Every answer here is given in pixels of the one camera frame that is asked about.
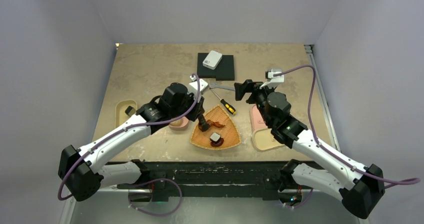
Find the dark red sausage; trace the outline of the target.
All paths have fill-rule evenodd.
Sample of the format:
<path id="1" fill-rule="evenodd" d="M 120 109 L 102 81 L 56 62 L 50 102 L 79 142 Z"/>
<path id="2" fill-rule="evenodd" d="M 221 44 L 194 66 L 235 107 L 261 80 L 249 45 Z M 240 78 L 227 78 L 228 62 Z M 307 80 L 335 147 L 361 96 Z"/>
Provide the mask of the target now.
<path id="1" fill-rule="evenodd" d="M 224 128 L 226 126 L 225 124 L 222 124 L 219 121 L 212 121 L 210 119 L 207 120 L 206 122 L 210 127 L 215 127 L 215 128 L 219 128 L 219 129 Z"/>

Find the pink lunch box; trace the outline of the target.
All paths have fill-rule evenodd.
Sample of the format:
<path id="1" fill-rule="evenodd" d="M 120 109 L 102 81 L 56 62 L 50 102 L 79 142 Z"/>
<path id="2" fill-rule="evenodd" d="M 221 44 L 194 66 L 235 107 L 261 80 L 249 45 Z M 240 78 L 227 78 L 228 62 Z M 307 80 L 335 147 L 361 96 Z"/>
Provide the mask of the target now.
<path id="1" fill-rule="evenodd" d="M 171 122 L 169 128 L 175 131 L 184 131 L 189 126 L 189 120 L 186 117 L 182 117 L 178 120 Z"/>

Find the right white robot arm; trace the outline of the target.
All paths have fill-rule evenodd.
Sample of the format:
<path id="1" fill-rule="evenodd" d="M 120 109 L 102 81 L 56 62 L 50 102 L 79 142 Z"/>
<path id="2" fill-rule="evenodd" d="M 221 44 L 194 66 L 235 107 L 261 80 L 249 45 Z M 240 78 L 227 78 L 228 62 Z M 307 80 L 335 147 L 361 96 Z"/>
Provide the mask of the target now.
<path id="1" fill-rule="evenodd" d="M 308 186 L 341 201 L 352 215 L 360 219 L 369 217 L 385 194 L 381 180 L 384 175 L 379 166 L 366 166 L 321 139 L 314 139 L 312 130 L 291 115 L 292 106 L 284 93 L 251 79 L 234 83 L 234 88 L 236 101 L 250 94 L 246 103 L 257 107 L 278 143 L 306 155 L 321 167 L 315 169 L 292 159 L 280 175 L 283 187 Z"/>

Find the white black sushi piece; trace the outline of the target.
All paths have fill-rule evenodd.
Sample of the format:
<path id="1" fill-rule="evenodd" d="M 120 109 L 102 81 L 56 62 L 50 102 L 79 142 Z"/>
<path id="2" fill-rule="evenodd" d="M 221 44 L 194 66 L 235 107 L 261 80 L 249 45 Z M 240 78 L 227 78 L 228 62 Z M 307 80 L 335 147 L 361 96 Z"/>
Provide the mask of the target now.
<path id="1" fill-rule="evenodd" d="M 218 134 L 218 133 L 216 133 L 216 132 L 213 132 L 213 133 L 210 135 L 209 139 L 210 139 L 212 142 L 218 142 L 218 141 L 221 139 L 221 135 L 220 135 L 220 134 Z"/>

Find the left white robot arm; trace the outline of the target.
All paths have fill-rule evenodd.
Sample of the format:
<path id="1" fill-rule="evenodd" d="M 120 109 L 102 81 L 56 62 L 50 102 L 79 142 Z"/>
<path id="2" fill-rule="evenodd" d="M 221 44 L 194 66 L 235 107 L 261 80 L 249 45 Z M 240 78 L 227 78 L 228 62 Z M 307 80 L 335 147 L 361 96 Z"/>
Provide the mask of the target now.
<path id="1" fill-rule="evenodd" d="M 174 121 L 187 118 L 204 123 L 202 95 L 208 87 L 203 79 L 188 86 L 174 82 L 105 136 L 79 148 L 72 145 L 64 148 L 58 168 L 61 179 L 58 199 L 64 201 L 73 197 L 80 202 L 99 189 L 121 184 L 134 185 L 138 189 L 146 187 L 148 170 L 139 159 L 121 164 L 109 161 Z"/>

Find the woven bamboo basket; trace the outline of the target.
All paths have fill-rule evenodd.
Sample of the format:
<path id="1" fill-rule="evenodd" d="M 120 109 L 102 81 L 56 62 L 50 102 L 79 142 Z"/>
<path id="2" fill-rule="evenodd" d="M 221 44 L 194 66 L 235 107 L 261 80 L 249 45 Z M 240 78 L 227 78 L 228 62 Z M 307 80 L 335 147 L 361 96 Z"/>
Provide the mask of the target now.
<path id="1" fill-rule="evenodd" d="M 195 128 L 190 137 L 190 143 L 194 146 L 208 150 L 224 150 L 233 148 L 241 143 L 240 133 L 227 111 L 219 105 L 204 114 L 206 121 L 218 122 L 223 127 L 212 125 L 208 130 L 201 131 L 198 127 L 198 121 L 195 123 Z M 219 146 L 213 146 L 210 139 L 212 134 L 218 134 L 223 139 Z"/>

